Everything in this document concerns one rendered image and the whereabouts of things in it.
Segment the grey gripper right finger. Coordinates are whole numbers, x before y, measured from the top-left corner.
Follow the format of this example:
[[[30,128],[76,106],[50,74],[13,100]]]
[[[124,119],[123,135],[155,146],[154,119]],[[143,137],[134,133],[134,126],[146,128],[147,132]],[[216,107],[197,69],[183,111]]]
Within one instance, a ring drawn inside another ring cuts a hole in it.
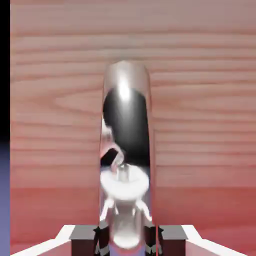
[[[247,256],[203,239],[193,225],[160,225],[158,256]]]

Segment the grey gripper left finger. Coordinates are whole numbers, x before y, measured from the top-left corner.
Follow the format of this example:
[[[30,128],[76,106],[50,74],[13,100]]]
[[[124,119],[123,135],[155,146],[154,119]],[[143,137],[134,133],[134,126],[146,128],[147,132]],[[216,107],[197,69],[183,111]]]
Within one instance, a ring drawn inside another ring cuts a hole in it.
[[[11,256],[94,256],[94,225],[64,225],[57,236]]]

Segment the curved silver metal handle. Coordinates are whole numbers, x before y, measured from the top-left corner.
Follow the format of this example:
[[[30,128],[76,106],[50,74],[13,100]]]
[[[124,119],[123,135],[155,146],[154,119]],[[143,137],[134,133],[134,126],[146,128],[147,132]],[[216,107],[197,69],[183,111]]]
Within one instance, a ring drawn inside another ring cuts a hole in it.
[[[107,67],[100,138],[101,256],[157,256],[150,77],[128,60]]]

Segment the reddish wooden cabinet door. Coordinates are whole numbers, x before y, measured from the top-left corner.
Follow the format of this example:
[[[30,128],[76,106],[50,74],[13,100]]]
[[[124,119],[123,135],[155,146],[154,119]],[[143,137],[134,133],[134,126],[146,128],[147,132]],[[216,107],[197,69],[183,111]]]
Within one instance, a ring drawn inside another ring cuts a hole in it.
[[[154,208],[256,256],[256,0],[10,0],[10,251],[97,219],[103,74],[150,73]]]

